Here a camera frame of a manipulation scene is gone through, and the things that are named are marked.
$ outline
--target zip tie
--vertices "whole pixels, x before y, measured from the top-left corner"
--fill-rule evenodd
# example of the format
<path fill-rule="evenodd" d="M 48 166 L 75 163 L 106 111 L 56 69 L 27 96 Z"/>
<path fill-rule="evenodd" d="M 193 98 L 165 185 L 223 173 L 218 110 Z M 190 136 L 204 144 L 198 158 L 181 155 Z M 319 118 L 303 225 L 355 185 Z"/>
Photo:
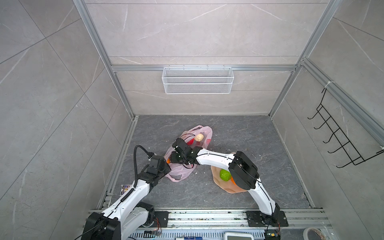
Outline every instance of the zip tie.
<path fill-rule="evenodd" d="M 324 88 L 327 88 L 328 84 L 330 84 L 330 83 L 336 83 L 336 82 L 328 81 L 327 85 L 325 85 Z"/>

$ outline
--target small card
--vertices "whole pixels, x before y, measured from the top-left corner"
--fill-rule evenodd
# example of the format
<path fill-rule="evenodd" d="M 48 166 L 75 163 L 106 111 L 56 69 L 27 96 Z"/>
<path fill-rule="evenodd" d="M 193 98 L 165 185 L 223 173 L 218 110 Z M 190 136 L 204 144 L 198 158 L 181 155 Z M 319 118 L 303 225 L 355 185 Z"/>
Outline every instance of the small card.
<path fill-rule="evenodd" d="M 123 195 L 131 186 L 132 186 L 132 184 L 121 185 L 120 196 Z"/>

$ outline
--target lime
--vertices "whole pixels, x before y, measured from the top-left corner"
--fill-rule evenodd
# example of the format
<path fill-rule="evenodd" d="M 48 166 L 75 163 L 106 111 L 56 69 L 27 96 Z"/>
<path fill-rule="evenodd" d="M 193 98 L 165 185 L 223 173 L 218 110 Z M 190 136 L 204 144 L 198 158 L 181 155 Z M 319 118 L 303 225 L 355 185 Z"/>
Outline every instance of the lime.
<path fill-rule="evenodd" d="M 224 181 L 229 181 L 231 179 L 231 173 L 228 172 L 227 170 L 220 170 L 220 178 L 223 179 Z"/>

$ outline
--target wire basket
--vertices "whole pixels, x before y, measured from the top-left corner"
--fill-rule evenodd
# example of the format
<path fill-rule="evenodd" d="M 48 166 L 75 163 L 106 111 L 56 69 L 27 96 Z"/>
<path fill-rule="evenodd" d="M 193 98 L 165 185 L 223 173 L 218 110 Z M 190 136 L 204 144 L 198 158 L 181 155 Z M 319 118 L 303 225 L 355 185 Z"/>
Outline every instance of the wire basket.
<path fill-rule="evenodd" d="M 230 93 L 230 67 L 166 67 L 162 80 L 166 94 Z"/>

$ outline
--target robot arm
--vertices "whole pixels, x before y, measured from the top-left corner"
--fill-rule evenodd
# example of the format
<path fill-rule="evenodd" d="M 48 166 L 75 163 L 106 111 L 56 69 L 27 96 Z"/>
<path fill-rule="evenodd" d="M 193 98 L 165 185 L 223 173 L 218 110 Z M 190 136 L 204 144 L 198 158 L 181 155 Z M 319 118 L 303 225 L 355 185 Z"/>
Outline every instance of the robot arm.
<path fill-rule="evenodd" d="M 196 160 L 201 165 L 211 165 L 229 171 L 236 185 L 242 189 L 248 190 L 248 192 L 257 203 L 259 210 L 264 214 L 272 215 L 275 211 L 276 203 L 266 192 L 258 174 L 257 176 L 253 177 L 252 175 L 249 175 L 248 172 L 243 171 L 243 173 L 248 175 L 248 178 L 251 178 L 252 182 L 256 181 L 255 184 L 249 184 L 248 182 L 245 182 L 244 179 L 239 176 L 239 174 L 234 174 L 234 167 L 239 168 L 240 171 L 242 169 L 242 166 L 237 164 L 237 161 L 239 161 L 241 155 L 243 158 L 246 157 L 245 154 L 240 151 L 238 151 L 236 154 L 223 154 L 201 149 L 198 153 L 198 156 L 196 157 Z"/>
<path fill-rule="evenodd" d="M 211 165 L 228 170 L 236 185 L 251 194 L 265 218 L 270 222 L 277 221 L 280 208 L 261 184 L 257 167 L 243 152 L 223 154 L 201 147 L 192 149 L 181 138 L 172 147 L 175 149 L 170 157 L 172 163 Z M 92 213 L 86 221 L 82 239 L 126 240 L 139 226 L 150 227 L 153 224 L 154 207 L 140 201 L 170 172 L 170 167 L 161 156 L 148 157 L 150 164 L 135 176 L 136 187 L 132 184 L 123 196 L 101 214 Z"/>
<path fill-rule="evenodd" d="M 243 152 L 224 154 L 208 151 L 201 147 L 192 149 L 180 138 L 174 142 L 172 147 L 176 150 L 170 157 L 172 163 L 211 165 L 229 171 L 236 185 L 251 194 L 259 210 L 272 216 L 272 219 L 277 219 L 279 206 L 263 187 L 257 167 Z"/>

